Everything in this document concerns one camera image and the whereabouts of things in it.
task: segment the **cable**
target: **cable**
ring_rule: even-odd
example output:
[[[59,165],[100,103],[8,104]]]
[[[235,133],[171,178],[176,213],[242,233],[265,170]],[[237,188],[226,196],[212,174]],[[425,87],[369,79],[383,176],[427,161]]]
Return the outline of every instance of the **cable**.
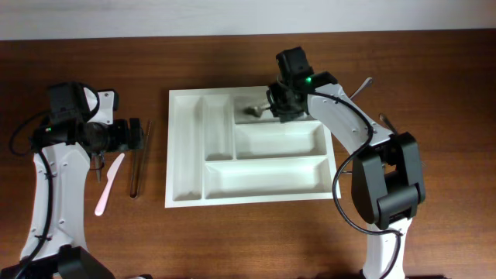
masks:
[[[298,91],[302,94],[309,94],[309,95],[315,95],[315,96],[319,96],[319,97],[323,97],[323,98],[328,98],[328,99],[333,100],[336,104],[341,103],[342,105],[345,105],[348,109],[351,109],[358,117],[360,117],[362,119],[362,121],[367,126],[367,140],[357,150],[355,150],[355,152],[353,152],[348,158],[346,158],[346,160],[344,160],[344,162],[339,166],[336,174],[334,175],[334,178],[332,179],[332,199],[334,200],[334,204],[336,205],[336,208],[337,208],[338,212],[340,213],[340,215],[343,217],[343,219],[348,223],[348,225],[352,226],[357,231],[365,233],[367,235],[372,235],[372,236],[382,236],[382,235],[385,235],[388,233],[393,233],[396,235],[396,245],[394,248],[394,254],[393,254],[393,257],[391,259],[391,263],[389,264],[388,269],[379,278],[379,279],[385,279],[389,275],[389,273],[393,270],[393,267],[396,264],[396,260],[398,259],[398,255],[399,255],[400,249],[401,249],[401,237],[403,236],[403,234],[401,232],[397,231],[396,229],[386,229],[386,230],[376,232],[376,231],[371,231],[369,229],[364,229],[364,228],[359,227],[357,224],[355,224],[353,221],[351,221],[351,219],[346,215],[343,208],[341,207],[341,204],[339,203],[339,199],[338,199],[338,195],[337,195],[337,184],[339,181],[339,177],[344,172],[345,167],[351,161],[353,161],[353,159],[355,157],[357,157],[360,153],[362,153],[369,146],[370,142],[372,141],[372,138],[374,137],[374,128],[372,127],[372,125],[369,123],[369,121],[367,120],[365,115],[363,115],[363,113],[361,111],[359,111],[357,108],[352,106],[349,102],[343,101],[339,97],[334,97],[334,96],[319,93],[319,92],[305,92],[305,91],[300,91],[297,89],[290,88],[289,86],[287,86],[286,84],[283,84],[279,80],[279,75],[276,76],[276,81],[282,88],[284,88],[286,90]]]
[[[19,132],[21,132],[22,128],[24,128],[26,125],[28,125],[30,122],[32,122],[34,119],[42,116],[42,115],[46,115],[50,113],[49,110],[46,110],[46,111],[43,111],[43,112],[38,112],[36,113],[35,115],[29,117],[26,121],[24,121],[21,125],[19,125],[17,127],[17,129],[15,129],[15,131],[12,133],[12,135],[10,136],[10,139],[9,139],[9,149],[10,149],[10,152],[16,156],[25,156],[29,153],[29,150],[26,151],[25,153],[19,153],[17,151],[14,150],[14,139],[16,138],[17,134]]]
[[[43,247],[43,244],[45,244],[45,241],[47,241],[48,237],[48,231],[50,230],[50,223],[52,222],[52,210],[53,210],[53,176],[52,176],[52,170],[50,169],[50,165],[48,164],[48,160],[45,157],[45,154],[43,154],[42,150],[38,146],[35,147],[35,152],[40,155],[41,160],[43,161],[43,165],[45,166],[46,169],[46,179],[48,180],[48,205],[46,207],[46,219],[45,219],[45,226],[43,227],[43,233],[41,236],[38,236],[38,244],[34,248],[34,250],[31,252],[31,254],[24,259],[24,264],[15,276],[15,279],[20,279],[22,278],[22,275],[24,272],[26,272],[27,267],[33,259],[36,257],[38,252],[41,250]]]

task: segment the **white tray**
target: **white tray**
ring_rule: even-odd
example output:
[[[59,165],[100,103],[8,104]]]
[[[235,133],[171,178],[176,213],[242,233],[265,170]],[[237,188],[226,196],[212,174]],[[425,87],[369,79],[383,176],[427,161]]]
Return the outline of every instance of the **white tray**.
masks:
[[[332,198],[331,132],[310,116],[244,114],[266,90],[169,91],[166,208]]]

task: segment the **pink knife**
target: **pink knife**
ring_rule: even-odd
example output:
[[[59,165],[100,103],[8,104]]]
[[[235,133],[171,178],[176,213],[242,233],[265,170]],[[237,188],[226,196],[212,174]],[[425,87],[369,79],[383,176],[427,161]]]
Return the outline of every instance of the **pink knife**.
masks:
[[[100,200],[96,205],[95,208],[96,216],[101,216],[105,211],[105,206],[107,205],[107,201],[109,199],[110,189],[112,188],[115,175],[117,174],[117,170],[119,169],[123,159],[124,159],[124,153],[121,153],[120,155],[117,156],[117,159],[115,159],[114,163],[112,163],[112,166],[110,166],[110,168],[107,171],[108,181],[107,181],[107,185],[105,186],[105,189],[103,189],[102,196],[100,197]]]

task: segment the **wooden table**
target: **wooden table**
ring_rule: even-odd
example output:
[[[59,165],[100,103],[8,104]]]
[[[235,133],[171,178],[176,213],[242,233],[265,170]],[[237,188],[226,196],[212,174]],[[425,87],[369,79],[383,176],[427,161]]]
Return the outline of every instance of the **wooden table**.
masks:
[[[115,117],[156,123],[139,199],[128,197],[131,157],[121,166],[102,217],[93,211],[105,179],[99,184],[91,172],[86,182],[88,249],[116,277],[358,272],[366,237],[329,200],[164,209],[168,91],[269,84],[278,73],[275,54],[298,45],[316,71],[333,73],[349,95],[374,77],[355,102],[376,120],[386,113],[419,142],[427,199],[408,232],[405,272],[493,277],[495,30],[0,42],[0,267],[19,260],[35,188],[32,156],[11,155],[10,134],[49,108],[46,86],[83,81],[120,94]],[[20,134],[17,149],[27,147],[33,129]],[[334,143],[340,163],[347,154]],[[341,183],[343,206],[358,220],[350,178]]]

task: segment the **white wall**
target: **white wall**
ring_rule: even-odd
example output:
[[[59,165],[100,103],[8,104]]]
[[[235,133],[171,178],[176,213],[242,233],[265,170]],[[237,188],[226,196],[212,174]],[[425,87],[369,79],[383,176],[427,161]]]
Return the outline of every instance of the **white wall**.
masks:
[[[0,40],[487,27],[495,0],[0,0]]]

